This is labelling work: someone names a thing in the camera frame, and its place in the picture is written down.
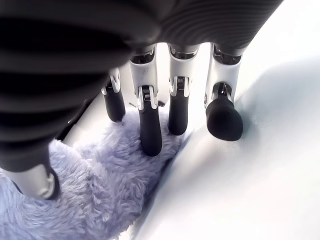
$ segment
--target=black rubber fingertip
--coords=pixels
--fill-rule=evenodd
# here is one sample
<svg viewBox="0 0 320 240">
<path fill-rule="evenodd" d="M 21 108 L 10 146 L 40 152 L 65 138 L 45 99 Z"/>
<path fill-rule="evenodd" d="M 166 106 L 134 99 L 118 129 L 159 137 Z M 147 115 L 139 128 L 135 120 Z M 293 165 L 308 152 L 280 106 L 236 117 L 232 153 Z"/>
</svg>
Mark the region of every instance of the black rubber fingertip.
<svg viewBox="0 0 320 240">
<path fill-rule="evenodd" d="M 111 121 L 121 122 L 126 114 L 125 102 L 121 92 L 114 92 L 112 88 L 106 88 L 106 95 L 103 95 L 105 101 L 106 112 Z"/>
<path fill-rule="evenodd" d="M 243 133 L 243 122 L 234 104 L 226 97 L 211 102 L 206 110 L 206 126 L 216 138 L 225 141 L 237 141 Z"/>
<path fill-rule="evenodd" d="M 158 107 L 153 109 L 149 101 L 144 102 L 140 115 L 140 139 L 142 150 L 150 157 L 157 156 L 162 149 L 162 136 Z"/>
<path fill-rule="evenodd" d="M 189 97 L 184 97 L 183 95 L 170 95 L 168 128 L 173 135 L 180 136 L 187 130 L 188 102 Z"/>
</svg>

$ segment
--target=fluffy fabric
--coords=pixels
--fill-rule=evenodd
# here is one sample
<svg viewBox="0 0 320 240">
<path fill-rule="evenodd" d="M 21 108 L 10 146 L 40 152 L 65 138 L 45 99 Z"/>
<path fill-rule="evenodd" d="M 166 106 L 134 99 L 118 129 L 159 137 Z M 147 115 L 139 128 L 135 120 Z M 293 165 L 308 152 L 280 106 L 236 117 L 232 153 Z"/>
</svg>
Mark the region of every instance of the fluffy fabric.
<svg viewBox="0 0 320 240">
<path fill-rule="evenodd" d="M 141 214 L 182 141 L 169 133 L 163 111 L 162 151 L 155 157 L 141 149 L 137 109 L 127 110 L 121 123 L 108 124 L 99 137 L 74 148 L 53 141 L 50 162 L 61 185 L 57 200 L 20 194 L 0 170 L 0 239 L 108 240 L 125 231 Z"/>
</svg>

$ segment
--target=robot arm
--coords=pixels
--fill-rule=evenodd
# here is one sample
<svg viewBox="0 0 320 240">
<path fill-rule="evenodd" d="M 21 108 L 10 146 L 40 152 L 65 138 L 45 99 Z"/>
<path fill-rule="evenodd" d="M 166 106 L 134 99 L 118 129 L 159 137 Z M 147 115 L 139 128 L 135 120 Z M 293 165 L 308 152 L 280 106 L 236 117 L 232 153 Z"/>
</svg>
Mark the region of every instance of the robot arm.
<svg viewBox="0 0 320 240">
<path fill-rule="evenodd" d="M 117 68 L 130 61 L 146 154 L 162 149 L 155 44 L 169 43 L 175 135 L 188 125 L 199 44 L 211 42 L 205 90 L 209 132 L 241 137 L 234 109 L 241 55 L 281 0 L 0 0 L 0 168 L 25 195 L 53 199 L 48 144 L 102 89 L 110 119 L 125 114 Z"/>
</svg>

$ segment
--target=plush material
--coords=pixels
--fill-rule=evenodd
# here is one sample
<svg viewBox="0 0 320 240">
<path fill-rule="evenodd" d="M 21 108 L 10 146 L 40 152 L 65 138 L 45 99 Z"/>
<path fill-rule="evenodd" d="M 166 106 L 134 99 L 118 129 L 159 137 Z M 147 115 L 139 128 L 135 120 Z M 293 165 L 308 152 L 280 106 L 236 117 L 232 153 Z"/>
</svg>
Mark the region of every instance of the plush material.
<svg viewBox="0 0 320 240">
<path fill-rule="evenodd" d="M 54 140 L 49 152 L 60 180 L 57 200 L 20 194 L 0 170 L 0 239 L 108 240 L 125 231 L 182 142 L 169 133 L 166 110 L 159 111 L 162 151 L 155 157 L 141 149 L 136 108 L 127 109 L 121 123 L 106 124 L 93 140 L 75 147 Z"/>
</svg>

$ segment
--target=silver joint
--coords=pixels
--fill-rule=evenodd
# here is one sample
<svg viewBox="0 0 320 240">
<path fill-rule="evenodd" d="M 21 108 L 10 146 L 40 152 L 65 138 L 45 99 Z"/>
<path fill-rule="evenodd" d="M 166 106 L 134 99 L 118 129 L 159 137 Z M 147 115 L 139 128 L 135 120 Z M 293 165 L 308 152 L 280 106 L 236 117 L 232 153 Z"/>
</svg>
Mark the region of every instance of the silver joint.
<svg viewBox="0 0 320 240">
<path fill-rule="evenodd" d="M 177 95 L 177 91 L 183 91 L 183 96 L 188 97 L 190 95 L 190 78 L 187 76 L 175 76 L 173 77 L 172 84 L 170 82 L 170 94 L 172 97 Z"/>
<path fill-rule="evenodd" d="M 115 93 L 120 91 L 120 72 L 118 68 L 110 70 L 110 75 L 108 76 L 110 84 L 103 86 L 101 92 L 103 95 L 107 95 L 107 88 L 112 88 Z"/>
<path fill-rule="evenodd" d="M 172 46 L 170 46 L 171 55 L 174 58 L 180 59 L 180 60 L 192 59 L 194 56 L 196 56 L 197 52 L 198 52 L 198 49 L 196 49 L 194 51 L 190 51 L 190 52 L 180 52 L 180 51 L 175 50 Z"/>
<path fill-rule="evenodd" d="M 217 82 L 213 86 L 212 98 L 210 102 L 213 102 L 214 100 L 216 100 L 218 97 L 221 97 L 221 96 L 225 96 L 228 98 L 230 102 L 233 102 L 231 98 L 231 93 L 232 93 L 232 88 L 229 84 L 225 82 Z"/>
<path fill-rule="evenodd" d="M 12 172 L 3 170 L 20 189 L 20 191 L 35 199 L 48 199 L 55 190 L 55 177 L 52 173 L 47 175 L 44 165 L 37 165 L 23 172 Z"/>
<path fill-rule="evenodd" d="M 138 87 L 139 98 L 138 98 L 138 109 L 144 109 L 144 103 L 150 102 L 153 109 L 158 107 L 158 99 L 155 96 L 154 87 L 151 85 L 143 85 Z"/>
</svg>

